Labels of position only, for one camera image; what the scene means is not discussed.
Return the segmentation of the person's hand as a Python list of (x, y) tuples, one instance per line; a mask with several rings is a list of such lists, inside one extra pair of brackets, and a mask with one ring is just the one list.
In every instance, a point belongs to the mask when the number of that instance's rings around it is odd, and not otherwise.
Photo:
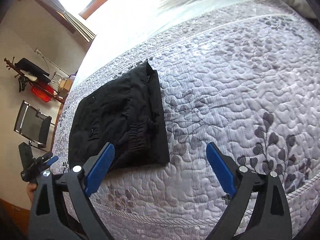
[(34, 200), (34, 194), (36, 189), (37, 189), (37, 184), (34, 184), (34, 183), (29, 183), (26, 187), (26, 192), (31, 203)]

